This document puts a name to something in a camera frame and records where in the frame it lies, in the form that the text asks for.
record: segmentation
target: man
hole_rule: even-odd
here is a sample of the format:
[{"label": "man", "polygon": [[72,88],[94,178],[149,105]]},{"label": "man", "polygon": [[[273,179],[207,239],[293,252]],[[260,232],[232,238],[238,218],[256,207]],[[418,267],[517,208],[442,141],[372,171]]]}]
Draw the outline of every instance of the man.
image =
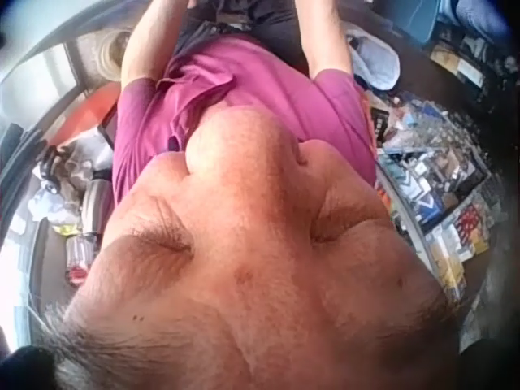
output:
[{"label": "man", "polygon": [[457,329],[374,190],[335,1],[295,1],[308,75],[282,53],[292,7],[268,0],[250,34],[198,23],[171,60],[188,5],[153,0],[128,43],[119,204],[50,321],[58,384],[452,388]]}]

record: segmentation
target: black pants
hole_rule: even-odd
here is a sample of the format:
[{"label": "black pants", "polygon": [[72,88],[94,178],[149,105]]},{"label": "black pants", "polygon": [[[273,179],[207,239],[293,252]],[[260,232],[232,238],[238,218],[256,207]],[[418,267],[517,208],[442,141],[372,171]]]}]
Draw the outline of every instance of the black pants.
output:
[{"label": "black pants", "polygon": [[306,71],[293,0],[199,0],[195,8],[186,12],[175,54],[214,36],[239,32],[227,24],[218,24],[218,13],[247,16],[250,22],[247,34],[291,67]]}]

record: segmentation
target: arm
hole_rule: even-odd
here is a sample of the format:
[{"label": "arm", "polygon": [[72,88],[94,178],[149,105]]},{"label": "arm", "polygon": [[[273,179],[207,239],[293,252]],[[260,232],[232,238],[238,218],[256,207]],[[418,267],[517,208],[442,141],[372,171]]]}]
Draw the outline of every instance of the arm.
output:
[{"label": "arm", "polygon": [[122,90],[136,79],[161,78],[176,47],[188,2],[189,0],[151,2],[128,40],[121,69]]},{"label": "arm", "polygon": [[301,45],[314,79],[325,69],[352,75],[349,44],[341,26],[336,0],[295,0]]}]

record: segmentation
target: nostril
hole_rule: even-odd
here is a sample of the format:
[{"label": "nostril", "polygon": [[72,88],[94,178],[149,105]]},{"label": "nostril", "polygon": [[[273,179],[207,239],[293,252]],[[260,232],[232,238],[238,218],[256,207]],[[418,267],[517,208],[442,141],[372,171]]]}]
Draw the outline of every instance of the nostril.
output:
[{"label": "nostril", "polygon": [[176,136],[171,136],[168,139],[168,151],[169,152],[179,152],[180,151],[180,144],[179,140]]},{"label": "nostril", "polygon": [[303,156],[300,150],[300,144],[302,142],[303,141],[301,141],[300,139],[298,139],[297,142],[294,142],[292,150],[294,151],[294,155],[296,156],[296,162],[298,163],[298,165],[305,166],[307,165],[307,159]]}]

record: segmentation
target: magenta polo shirt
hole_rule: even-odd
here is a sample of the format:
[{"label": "magenta polo shirt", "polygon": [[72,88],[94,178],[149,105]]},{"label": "magenta polo shirt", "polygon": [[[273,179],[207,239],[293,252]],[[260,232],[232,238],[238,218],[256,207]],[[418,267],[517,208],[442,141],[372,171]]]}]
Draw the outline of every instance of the magenta polo shirt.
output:
[{"label": "magenta polo shirt", "polygon": [[121,93],[115,200],[121,201],[154,156],[172,146],[185,150],[201,114],[222,100],[267,108],[298,140],[328,142],[375,183],[362,90],[350,74],[326,70],[310,80],[250,39],[226,36],[174,58],[158,83],[134,80]]}]

